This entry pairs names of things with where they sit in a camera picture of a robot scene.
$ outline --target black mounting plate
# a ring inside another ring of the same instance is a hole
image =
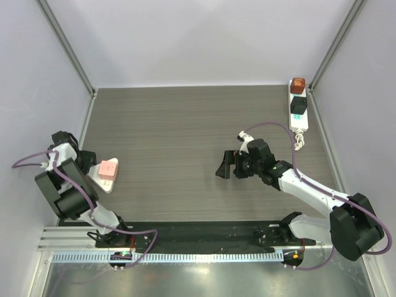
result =
[[[273,252],[277,246],[300,246],[283,221],[222,222],[126,222],[131,231],[158,230],[150,252],[160,254],[258,254]],[[80,222],[59,222],[59,226],[88,226]],[[137,252],[143,252],[153,234],[135,237]],[[306,246],[316,244],[304,239]],[[97,243],[97,248],[115,248]]]

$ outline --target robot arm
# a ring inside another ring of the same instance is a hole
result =
[[[301,199],[323,214],[326,219],[295,216],[289,228],[297,238],[333,244],[345,258],[357,260],[384,237],[384,231],[372,218],[334,198],[350,200],[375,215],[367,197],[359,193],[349,196],[304,176],[288,162],[277,161],[262,139],[253,139],[243,131],[238,139],[243,142],[241,149],[225,151],[216,175],[230,178],[230,165],[235,165],[233,173],[237,178],[257,175],[263,183]]]
[[[121,217],[107,210],[98,202],[98,195],[87,181],[86,174],[89,169],[97,164],[96,154],[93,152],[79,150],[78,144],[72,134],[59,131],[52,135],[54,144],[48,148],[49,165],[46,170],[35,177],[35,182],[50,204],[55,214],[62,220],[83,220],[92,226],[102,225],[128,231],[128,227]],[[56,154],[56,167],[68,178],[78,184],[89,196],[93,204],[93,211],[83,195],[70,183],[63,180],[54,172]],[[89,237],[104,246],[125,246],[130,236],[108,228],[97,227],[97,232],[88,234]]]

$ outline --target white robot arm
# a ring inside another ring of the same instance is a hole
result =
[[[233,173],[237,178],[257,175],[263,183],[301,199],[323,214],[325,218],[294,213],[288,226],[295,237],[333,244],[349,260],[359,259],[384,237],[367,197],[359,193],[349,196],[308,178],[288,162],[276,160],[262,139],[253,139],[244,131],[238,139],[243,142],[240,150],[225,151],[216,175],[230,178],[230,165],[235,165]]]

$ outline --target wire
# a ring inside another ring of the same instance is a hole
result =
[[[25,166],[41,166],[41,163],[26,163],[26,164],[20,164],[23,161],[26,161],[28,159],[37,157],[37,156],[41,156],[41,155],[46,155],[47,153],[52,152],[52,150],[46,150],[44,152],[38,152],[38,153],[34,153],[33,155],[29,155],[25,158],[19,159],[18,161],[16,161],[14,164],[11,165],[11,168],[18,168],[18,167],[25,167]]]
[[[296,139],[295,150],[300,150],[305,144],[304,136],[303,136],[304,131],[302,129],[296,129],[296,130],[293,130],[293,132],[296,134],[295,135],[295,139]]]
[[[327,196],[329,196],[331,198],[334,198],[334,199],[337,199],[339,201],[342,201],[342,202],[344,202],[346,204],[349,204],[350,206],[360,210],[361,212],[363,212],[364,214],[366,214],[367,216],[372,218],[378,225],[381,226],[381,228],[384,230],[384,232],[385,232],[385,234],[386,234],[386,236],[388,238],[388,242],[387,242],[386,247],[384,249],[380,250],[380,251],[366,252],[366,254],[367,255],[377,256],[377,255],[382,255],[382,254],[385,254],[386,252],[388,252],[390,250],[390,248],[392,247],[393,239],[392,239],[392,235],[390,234],[389,229],[386,227],[384,222],[382,222],[379,218],[377,218],[374,214],[372,214],[370,211],[366,210],[362,206],[360,206],[360,205],[358,205],[358,204],[354,203],[353,201],[348,200],[346,198],[343,198],[343,197],[340,197],[340,196],[337,196],[337,195],[333,195],[331,192],[326,191],[325,189],[321,188],[320,186],[316,186],[315,184],[311,183],[310,181],[308,181],[307,179],[305,179],[304,177],[302,177],[300,175],[300,173],[299,173],[299,171],[297,169],[297,166],[296,166],[296,152],[294,150],[295,140],[294,140],[293,134],[291,133],[291,131],[285,125],[283,125],[281,123],[273,122],[273,121],[268,121],[268,122],[262,122],[262,123],[254,125],[254,126],[251,126],[251,127],[247,128],[244,131],[247,133],[248,131],[250,131],[250,130],[256,128],[256,127],[265,126],[265,125],[268,125],[268,124],[276,125],[276,126],[279,126],[279,127],[283,128],[283,130],[285,130],[286,133],[289,135],[289,138],[290,138],[290,141],[291,141],[291,163],[293,164],[293,170],[294,170],[295,174],[297,175],[297,177],[300,179],[300,181],[302,181],[303,183],[305,183],[308,186],[312,187],[313,189],[321,192],[322,194],[325,194],[325,195],[327,195]]]

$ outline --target metal frame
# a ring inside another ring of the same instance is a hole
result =
[[[363,6],[366,4],[366,2],[367,2],[367,0],[355,0],[354,3],[352,4],[343,23],[341,24],[340,29],[338,30],[337,34],[335,35],[335,38],[333,39],[333,42],[330,45],[330,48],[327,50],[327,53],[324,56],[324,59],[322,60],[318,70],[316,71],[311,84],[309,85],[309,88],[311,90],[314,90],[315,87],[317,86],[317,84],[319,83],[320,79],[322,78],[323,73],[327,69],[327,66],[329,65],[332,58],[334,57],[334,54],[339,49],[342,41],[345,39],[349,29],[351,28],[353,22],[355,21],[355,19],[361,12],[361,10],[362,10]]]
[[[67,40],[58,20],[56,19],[53,11],[51,10],[50,6],[48,5],[46,0],[36,0],[38,6],[40,7],[41,11],[43,12],[45,18],[47,19],[50,27],[52,28],[56,38],[58,39],[59,43],[63,47],[66,56],[69,58],[70,63],[73,65],[75,71],[77,71],[79,77],[81,78],[82,82],[84,83],[85,87],[87,88],[91,97],[93,97],[95,93],[94,87],[92,87],[91,82],[89,81],[83,67],[81,66],[77,56],[75,55],[69,41]]]

